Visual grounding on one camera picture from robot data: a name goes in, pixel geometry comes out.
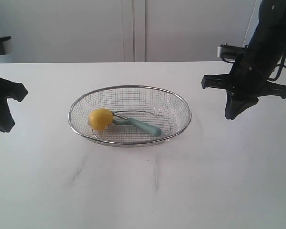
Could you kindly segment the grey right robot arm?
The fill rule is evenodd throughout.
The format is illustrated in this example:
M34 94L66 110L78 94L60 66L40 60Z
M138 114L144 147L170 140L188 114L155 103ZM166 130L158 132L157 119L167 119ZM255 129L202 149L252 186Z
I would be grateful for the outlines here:
M276 84L286 68L286 0L263 0L259 23L245 47L220 45L219 57L232 64L228 74L204 75L203 88L227 92L225 117L234 120L262 96L286 98L286 86Z

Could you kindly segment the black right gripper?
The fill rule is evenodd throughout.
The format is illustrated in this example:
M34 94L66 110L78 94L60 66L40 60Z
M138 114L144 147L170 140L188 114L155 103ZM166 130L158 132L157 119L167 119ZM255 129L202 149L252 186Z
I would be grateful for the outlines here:
M286 86L270 80L270 75L283 55L280 50L252 49L237 57L228 74L204 75L202 88L227 90L225 117L234 120L246 109L256 105L260 96L286 98Z

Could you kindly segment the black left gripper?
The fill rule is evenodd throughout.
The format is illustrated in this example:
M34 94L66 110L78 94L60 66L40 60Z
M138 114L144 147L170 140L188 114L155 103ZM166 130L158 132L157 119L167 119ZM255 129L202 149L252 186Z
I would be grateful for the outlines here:
M15 122L10 113L7 99L11 98L21 102L28 94L22 83L12 82L0 78L0 131L8 133L14 127Z

